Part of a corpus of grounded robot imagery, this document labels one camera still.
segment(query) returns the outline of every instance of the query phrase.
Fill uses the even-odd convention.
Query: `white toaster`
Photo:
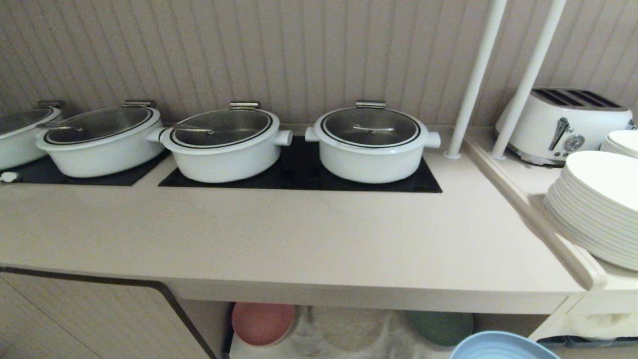
[[[511,102],[496,122],[501,132]],[[534,88],[508,147],[538,165],[564,165],[570,153],[597,150],[614,130],[631,128],[632,111],[591,91]]]

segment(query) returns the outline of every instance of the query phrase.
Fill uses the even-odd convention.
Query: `black induction cooktop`
[[[421,159],[417,171],[401,181],[382,185],[348,181],[336,176],[323,166],[319,158],[319,143],[306,142],[301,136],[293,137],[290,146],[281,148],[281,156],[274,165],[253,177],[229,183],[201,183],[189,179],[179,169],[176,169],[159,186],[357,192],[443,192],[423,159]]]
[[[76,178],[60,172],[49,156],[42,157],[28,164],[1,170],[0,172],[16,172],[19,183],[37,183],[46,185],[93,185],[93,186],[132,186],[147,174],[153,167],[170,154],[165,150],[152,159],[126,171],[91,178]]]

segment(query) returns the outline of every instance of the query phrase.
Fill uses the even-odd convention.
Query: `cabinet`
[[[11,287],[4,274],[0,277],[0,358],[100,359]]]
[[[8,345],[0,348],[22,346],[8,358],[215,358],[158,282],[25,270],[7,270],[2,280],[10,313],[3,322],[17,325],[3,325]]]

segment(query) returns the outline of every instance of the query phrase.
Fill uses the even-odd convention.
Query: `pot lid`
[[[53,113],[53,109],[33,109],[0,118],[0,135],[33,125]]]
[[[152,111],[146,107],[115,107],[91,111],[45,124],[50,128],[45,141],[52,144],[77,144],[121,134],[146,122]]]
[[[272,118],[252,108],[206,112],[173,126],[173,141],[193,148],[231,146],[253,139],[272,126]]]
[[[326,116],[323,131],[333,139],[362,147],[400,146],[419,136],[419,124],[401,112],[384,109],[383,103],[357,103]]]

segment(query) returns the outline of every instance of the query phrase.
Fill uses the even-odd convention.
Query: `wall panel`
[[[472,123],[496,121],[550,0],[510,0]],[[456,118],[490,0],[0,0],[0,113],[153,98],[167,122],[256,99],[312,122],[359,98]],[[537,79],[638,107],[638,2],[569,0]]]

